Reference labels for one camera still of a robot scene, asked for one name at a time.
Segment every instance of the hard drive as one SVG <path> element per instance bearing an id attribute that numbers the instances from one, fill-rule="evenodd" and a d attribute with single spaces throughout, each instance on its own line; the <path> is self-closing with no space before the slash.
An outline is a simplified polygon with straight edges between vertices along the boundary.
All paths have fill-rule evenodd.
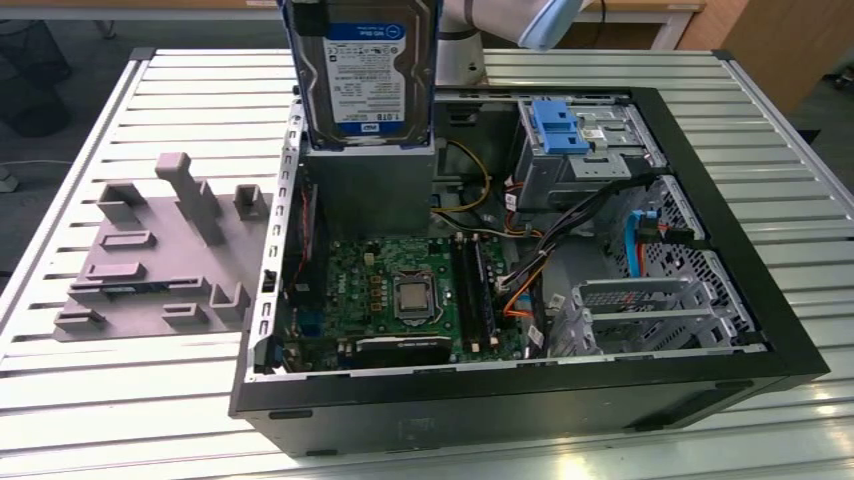
<path id="1" fill-rule="evenodd" d="M 315 149 L 428 144 L 440 3 L 280 3 Z"/>

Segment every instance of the white metal table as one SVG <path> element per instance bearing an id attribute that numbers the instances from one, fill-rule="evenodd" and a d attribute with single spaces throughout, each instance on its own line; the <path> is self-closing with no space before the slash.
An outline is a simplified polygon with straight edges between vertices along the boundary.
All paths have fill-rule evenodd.
<path id="1" fill-rule="evenodd" d="M 854 203 L 743 71 L 703 52 L 499 50 L 487 64 L 496 84 L 660 89 L 833 372 L 680 431 L 288 458 L 225 414 L 239 334 L 51 339 L 104 181 L 168 194 L 155 157 L 181 150 L 215 192 L 275 185 L 289 52 L 161 50 L 124 70 L 0 298 L 0 476 L 851 478 Z"/>

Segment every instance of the green motherboard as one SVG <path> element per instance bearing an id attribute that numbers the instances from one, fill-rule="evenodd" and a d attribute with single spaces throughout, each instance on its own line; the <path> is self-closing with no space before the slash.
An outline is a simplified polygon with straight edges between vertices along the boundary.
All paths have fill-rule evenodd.
<path id="1" fill-rule="evenodd" d="M 483 238 L 480 251 L 490 278 L 506 272 L 499 239 Z M 499 329 L 496 345 L 480 351 L 464 347 L 458 312 L 448 238 L 388 238 L 335 242 L 329 246 L 327 304 L 317 329 L 320 338 L 307 339 L 304 351 L 312 370 L 343 368 L 336 365 L 335 345 L 328 341 L 348 337 L 427 335 L 452 340 L 451 363 L 511 360 L 520 355 L 520 334 Z M 396 298 L 403 278 L 423 278 L 430 284 L 432 315 L 420 321 L 403 321 Z M 500 306 L 494 305 L 496 318 Z"/>

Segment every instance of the black trash bin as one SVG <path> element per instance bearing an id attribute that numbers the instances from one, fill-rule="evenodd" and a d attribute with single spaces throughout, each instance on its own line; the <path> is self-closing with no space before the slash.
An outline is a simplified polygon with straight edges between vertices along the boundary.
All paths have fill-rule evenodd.
<path id="1" fill-rule="evenodd" d="M 0 56 L 39 86 L 71 76 L 71 67 L 43 20 L 0 20 Z"/>
<path id="2" fill-rule="evenodd" d="M 0 121 L 24 137 L 44 137 L 71 120 L 51 86 L 36 85 L 0 57 Z"/>

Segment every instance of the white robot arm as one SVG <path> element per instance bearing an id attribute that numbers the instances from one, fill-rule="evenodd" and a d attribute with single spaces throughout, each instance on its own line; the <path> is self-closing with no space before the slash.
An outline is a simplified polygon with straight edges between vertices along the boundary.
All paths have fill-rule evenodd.
<path id="1" fill-rule="evenodd" d="M 484 75 L 480 31 L 544 51 L 594 0 L 446 0 L 439 22 L 436 83 L 471 85 Z"/>

